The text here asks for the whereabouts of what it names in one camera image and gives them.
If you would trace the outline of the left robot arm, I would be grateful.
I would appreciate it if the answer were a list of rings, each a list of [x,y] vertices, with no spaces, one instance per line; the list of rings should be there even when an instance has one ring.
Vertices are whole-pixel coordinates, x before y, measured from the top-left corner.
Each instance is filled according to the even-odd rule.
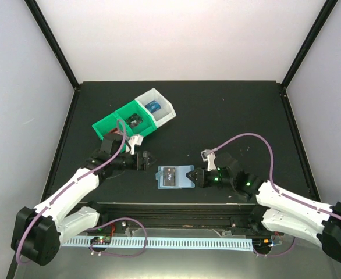
[[[147,151],[136,151],[143,141],[140,134],[127,137],[117,133],[104,135],[101,146],[77,169],[72,178],[49,198],[33,208],[23,207],[16,215],[11,247],[17,264],[48,264],[60,246],[78,234],[105,231],[109,217],[95,205],[71,210],[116,170],[145,171],[154,162]]]

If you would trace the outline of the blue card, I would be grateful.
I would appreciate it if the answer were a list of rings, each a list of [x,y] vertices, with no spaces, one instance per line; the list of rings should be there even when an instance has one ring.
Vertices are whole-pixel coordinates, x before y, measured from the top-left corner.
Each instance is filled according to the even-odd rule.
[[[156,111],[162,109],[161,105],[153,100],[149,102],[148,104],[145,105],[145,108],[150,112],[150,113],[155,113]]]

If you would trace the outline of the blue card holder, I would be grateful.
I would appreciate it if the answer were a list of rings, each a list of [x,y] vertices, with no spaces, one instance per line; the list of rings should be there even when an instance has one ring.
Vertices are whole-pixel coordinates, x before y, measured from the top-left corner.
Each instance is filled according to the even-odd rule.
[[[164,187],[163,186],[163,169],[164,167],[175,167],[176,168],[176,186],[175,187]],[[159,166],[158,171],[155,174],[158,189],[191,189],[195,185],[186,177],[186,173],[194,170],[193,165],[184,166]]]

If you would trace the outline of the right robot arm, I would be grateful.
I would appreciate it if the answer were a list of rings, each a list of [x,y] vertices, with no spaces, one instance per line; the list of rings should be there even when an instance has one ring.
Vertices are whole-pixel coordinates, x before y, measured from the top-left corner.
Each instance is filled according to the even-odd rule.
[[[230,186],[246,200],[255,199],[249,228],[292,235],[320,247],[341,263],[341,202],[335,205],[312,201],[294,194],[255,174],[245,172],[228,153],[205,158],[206,168],[196,168],[186,177],[196,186]]]

